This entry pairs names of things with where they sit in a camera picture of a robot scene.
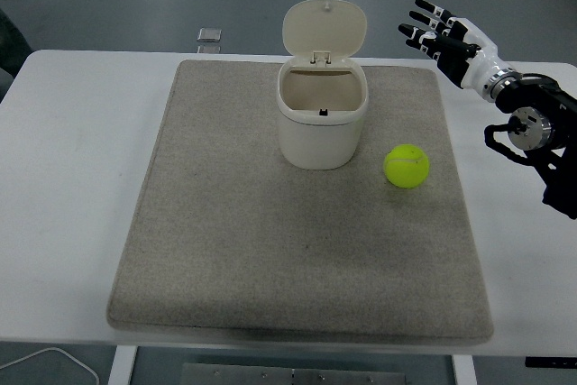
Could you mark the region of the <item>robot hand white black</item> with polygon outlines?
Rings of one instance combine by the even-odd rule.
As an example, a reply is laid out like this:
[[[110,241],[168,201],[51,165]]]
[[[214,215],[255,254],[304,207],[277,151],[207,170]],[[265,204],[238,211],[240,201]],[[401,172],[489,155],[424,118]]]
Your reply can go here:
[[[398,30],[407,37],[407,46],[434,60],[454,85],[494,102],[495,86],[506,78],[519,77],[499,57],[497,45],[474,23],[426,0],[416,0],[415,5],[416,11],[409,17],[425,27],[402,23]]]

